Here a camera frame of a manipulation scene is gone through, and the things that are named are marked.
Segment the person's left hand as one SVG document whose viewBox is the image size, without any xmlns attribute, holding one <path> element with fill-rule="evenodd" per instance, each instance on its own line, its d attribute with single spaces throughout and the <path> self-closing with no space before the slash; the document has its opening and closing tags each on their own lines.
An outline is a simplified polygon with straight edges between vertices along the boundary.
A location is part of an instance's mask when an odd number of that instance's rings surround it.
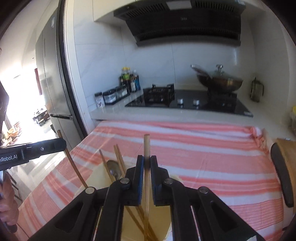
<svg viewBox="0 0 296 241">
<path fill-rule="evenodd" d="M 1 184 L 1 221 L 7 225 L 15 225 L 18 221 L 19 210 L 18 204 L 15 201 L 15 191 L 11 184 L 11 179 L 8 174 L 5 175 L 4 181 Z"/>
</svg>

